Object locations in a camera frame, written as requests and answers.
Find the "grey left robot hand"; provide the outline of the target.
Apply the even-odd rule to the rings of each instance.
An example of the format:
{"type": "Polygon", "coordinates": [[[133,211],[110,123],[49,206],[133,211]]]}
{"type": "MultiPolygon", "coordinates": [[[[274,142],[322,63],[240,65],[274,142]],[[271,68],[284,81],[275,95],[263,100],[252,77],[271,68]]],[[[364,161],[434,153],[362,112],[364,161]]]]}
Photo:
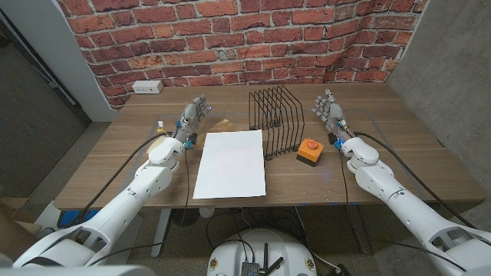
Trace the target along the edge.
{"type": "Polygon", "coordinates": [[[195,145],[199,125],[211,109],[212,107],[206,103],[205,94],[194,98],[186,105],[180,119],[176,122],[176,130],[173,132],[172,138],[182,143],[190,142],[195,145]]]}

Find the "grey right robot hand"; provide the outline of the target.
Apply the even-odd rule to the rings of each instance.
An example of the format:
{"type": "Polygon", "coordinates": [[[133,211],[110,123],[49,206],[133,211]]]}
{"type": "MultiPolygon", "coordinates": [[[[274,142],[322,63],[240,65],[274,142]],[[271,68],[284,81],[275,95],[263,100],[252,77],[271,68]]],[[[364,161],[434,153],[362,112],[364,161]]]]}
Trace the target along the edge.
{"type": "Polygon", "coordinates": [[[348,128],[341,106],[329,89],[325,90],[324,97],[318,96],[315,99],[315,107],[311,111],[325,125],[330,144],[338,143],[342,146],[354,137],[348,128]]]}

